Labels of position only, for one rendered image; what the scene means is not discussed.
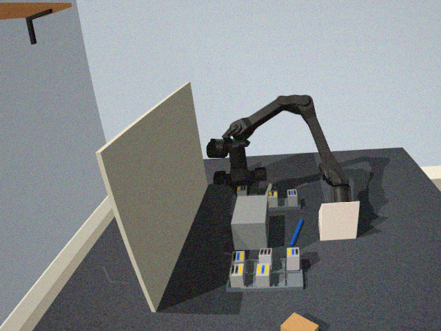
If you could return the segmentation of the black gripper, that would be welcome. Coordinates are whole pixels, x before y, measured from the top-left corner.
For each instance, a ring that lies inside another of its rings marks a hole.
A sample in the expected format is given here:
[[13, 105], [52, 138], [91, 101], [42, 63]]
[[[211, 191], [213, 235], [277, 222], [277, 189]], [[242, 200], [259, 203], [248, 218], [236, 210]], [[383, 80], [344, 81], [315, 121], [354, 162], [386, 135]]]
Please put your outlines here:
[[[234, 167], [235, 169], [241, 169], [242, 166], [244, 166], [245, 169], [247, 170], [246, 157], [240, 161], [232, 161], [231, 159], [229, 160], [231, 167]], [[247, 196], [249, 196], [250, 188], [252, 184], [256, 182], [256, 180], [257, 181], [267, 180], [265, 168], [255, 168], [255, 171], [251, 171], [251, 175], [252, 175], [252, 180], [249, 180], [247, 182]], [[230, 186], [234, 191], [235, 195], [237, 196], [237, 188], [233, 186], [230, 174], [226, 174], [225, 171], [215, 171], [213, 179], [214, 179], [214, 185], [220, 185], [226, 182], [225, 185]]]

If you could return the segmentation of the blue rod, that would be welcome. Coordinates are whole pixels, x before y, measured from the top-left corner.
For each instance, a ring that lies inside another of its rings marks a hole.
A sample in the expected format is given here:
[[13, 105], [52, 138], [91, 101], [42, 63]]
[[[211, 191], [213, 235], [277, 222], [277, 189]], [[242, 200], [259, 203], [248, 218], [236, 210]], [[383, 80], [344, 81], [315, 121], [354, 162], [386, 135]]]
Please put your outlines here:
[[294, 232], [294, 235], [293, 235], [293, 237], [292, 237], [292, 239], [291, 239], [290, 245], [293, 245], [293, 244], [295, 243], [296, 238], [297, 238], [297, 236], [298, 236], [298, 233], [299, 233], [299, 231], [300, 231], [300, 228], [301, 228], [302, 223], [303, 223], [303, 219], [300, 219], [300, 221], [299, 221], [299, 223], [298, 223], [298, 225], [297, 225], [297, 228], [296, 228], [296, 230], [295, 230], [295, 232]]

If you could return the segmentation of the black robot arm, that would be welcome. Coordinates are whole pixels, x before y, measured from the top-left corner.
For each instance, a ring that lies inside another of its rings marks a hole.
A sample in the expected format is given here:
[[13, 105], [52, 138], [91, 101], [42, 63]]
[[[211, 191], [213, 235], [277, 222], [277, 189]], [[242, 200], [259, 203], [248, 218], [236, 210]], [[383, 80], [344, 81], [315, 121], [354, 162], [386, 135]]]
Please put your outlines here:
[[[210, 139], [206, 152], [209, 158], [225, 158], [229, 153], [232, 161], [240, 161], [246, 157], [245, 147], [251, 143], [247, 140], [256, 128], [286, 110], [302, 116], [307, 123], [314, 138], [316, 147], [322, 159], [319, 169], [323, 181], [331, 185], [329, 193], [330, 203], [351, 202], [351, 189], [349, 177], [342, 171], [339, 163], [331, 154], [326, 142], [325, 135], [316, 117], [314, 102], [311, 96], [289, 95], [278, 96], [275, 101], [267, 104], [261, 110], [247, 118], [239, 119], [230, 124], [229, 129], [223, 134], [222, 139]], [[231, 139], [233, 136], [233, 139]], [[244, 166], [241, 169], [230, 167], [230, 177], [235, 188], [246, 186], [247, 181], [252, 180], [250, 170]]]

